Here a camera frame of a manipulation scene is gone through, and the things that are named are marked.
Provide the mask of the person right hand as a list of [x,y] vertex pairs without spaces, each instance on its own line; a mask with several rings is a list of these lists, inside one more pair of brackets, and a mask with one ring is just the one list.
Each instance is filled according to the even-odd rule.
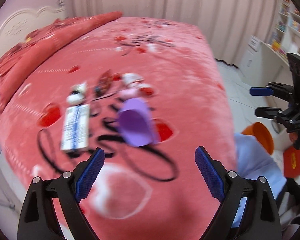
[[298,139],[298,133],[297,132],[289,133],[289,138],[291,142],[294,143]]

